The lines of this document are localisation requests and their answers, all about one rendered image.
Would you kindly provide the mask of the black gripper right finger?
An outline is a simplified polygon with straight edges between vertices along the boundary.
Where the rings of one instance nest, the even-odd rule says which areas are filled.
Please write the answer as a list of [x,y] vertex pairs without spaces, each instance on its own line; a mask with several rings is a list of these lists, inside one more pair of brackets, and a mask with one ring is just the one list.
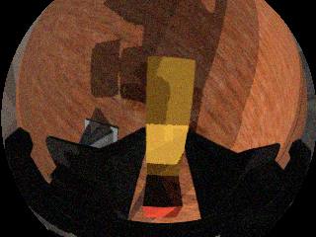
[[236,153],[189,129],[185,149],[198,210],[201,218],[206,218],[217,214],[250,169],[277,158],[280,143]]

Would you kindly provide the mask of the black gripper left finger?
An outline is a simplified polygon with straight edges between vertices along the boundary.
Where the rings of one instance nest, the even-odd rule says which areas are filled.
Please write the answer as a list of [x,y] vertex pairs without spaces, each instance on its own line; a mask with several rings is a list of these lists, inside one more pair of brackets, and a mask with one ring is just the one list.
[[102,149],[52,136],[46,147],[55,166],[98,183],[118,218],[127,220],[146,154],[146,126]]

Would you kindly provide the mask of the dark grey wedge stand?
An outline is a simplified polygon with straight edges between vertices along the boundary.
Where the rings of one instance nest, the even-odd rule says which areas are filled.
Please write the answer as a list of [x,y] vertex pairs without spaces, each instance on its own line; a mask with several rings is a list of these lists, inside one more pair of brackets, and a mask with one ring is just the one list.
[[102,149],[103,146],[119,141],[119,128],[117,126],[89,118],[84,118],[84,126],[86,126],[86,130],[83,131],[84,134],[80,138],[80,145],[96,146]]

